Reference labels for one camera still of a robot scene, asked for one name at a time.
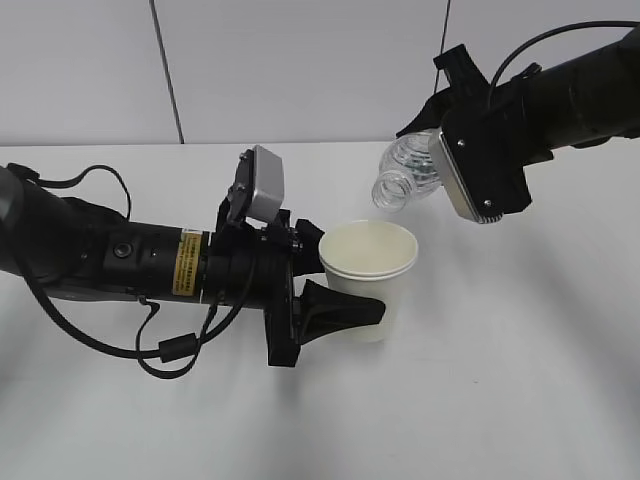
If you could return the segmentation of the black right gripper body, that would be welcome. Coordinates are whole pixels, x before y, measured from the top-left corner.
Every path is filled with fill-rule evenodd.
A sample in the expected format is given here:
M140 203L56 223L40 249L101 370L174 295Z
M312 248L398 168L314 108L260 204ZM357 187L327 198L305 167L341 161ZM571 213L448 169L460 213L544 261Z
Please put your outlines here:
M505 113L517 118L528 129L539 130L540 115L535 111L534 83L543 67L531 62L507 82L500 84L482 73L465 44L449 48L433 58L438 74L448 86L432 94L432 129L443 128L447 116L469 109L471 113L493 118Z

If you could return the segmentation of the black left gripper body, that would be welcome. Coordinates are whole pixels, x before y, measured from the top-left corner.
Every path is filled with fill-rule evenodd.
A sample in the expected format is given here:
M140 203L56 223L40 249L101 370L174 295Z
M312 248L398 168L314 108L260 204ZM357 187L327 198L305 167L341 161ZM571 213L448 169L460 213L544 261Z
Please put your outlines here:
M257 229L248 224L226 227L209 247L202 300L231 310L207 331L204 341L218 337L243 308L263 312L270 366L292 368L301 346L293 326L293 257L296 234L290 212Z

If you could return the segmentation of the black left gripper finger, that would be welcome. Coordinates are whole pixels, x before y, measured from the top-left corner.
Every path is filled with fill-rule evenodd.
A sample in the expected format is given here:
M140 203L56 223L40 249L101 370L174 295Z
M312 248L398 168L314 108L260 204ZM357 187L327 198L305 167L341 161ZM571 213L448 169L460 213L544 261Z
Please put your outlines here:
M298 248L293 257L293 275L320 274L324 266L320 260L319 243L324 231L308 219L298 219L294 230Z
M338 292L311 280L298 297L298 343L353 328L378 325L386 313L379 299Z

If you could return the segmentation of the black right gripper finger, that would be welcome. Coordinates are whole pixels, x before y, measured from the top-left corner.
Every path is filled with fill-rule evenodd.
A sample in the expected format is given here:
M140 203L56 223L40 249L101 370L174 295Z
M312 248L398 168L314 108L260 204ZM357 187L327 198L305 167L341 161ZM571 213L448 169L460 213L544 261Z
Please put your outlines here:
M395 134L395 138L399 139L408 134L437 129L441 126L445 114L454 104L455 97L451 92L437 92L431 95L416 117L399 130Z

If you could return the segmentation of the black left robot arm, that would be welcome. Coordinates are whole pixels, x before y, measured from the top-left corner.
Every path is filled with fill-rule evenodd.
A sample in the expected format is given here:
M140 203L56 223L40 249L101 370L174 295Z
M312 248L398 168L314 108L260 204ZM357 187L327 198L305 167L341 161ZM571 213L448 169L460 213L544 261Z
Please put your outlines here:
M135 360L147 373L176 379L202 348L245 308L262 311L268 362L292 367L301 348L320 337L375 326L382 300L345 294L309 278L323 271L322 231L292 221L282 208L283 180L268 180L246 152L213 231L138 223L128 214L68 197L77 178L45 180L11 163L1 169L1 268L20 276L49 318L69 336L106 355ZM306 281L301 291L296 277ZM197 333L163 340L153 349L99 341L55 306L69 301L136 302L157 314L164 301L203 304Z

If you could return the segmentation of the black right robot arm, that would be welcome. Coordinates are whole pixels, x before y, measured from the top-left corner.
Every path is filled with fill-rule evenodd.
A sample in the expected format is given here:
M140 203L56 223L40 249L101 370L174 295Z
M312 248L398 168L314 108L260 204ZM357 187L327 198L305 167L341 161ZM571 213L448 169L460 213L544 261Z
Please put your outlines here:
M530 64L509 81L507 67L532 46L578 30L625 28L619 40L544 69ZM639 135L639 24L633 20L564 25L525 41L487 78L458 44L436 56L448 87L432 94L402 134L427 129L484 132L510 147L589 148Z

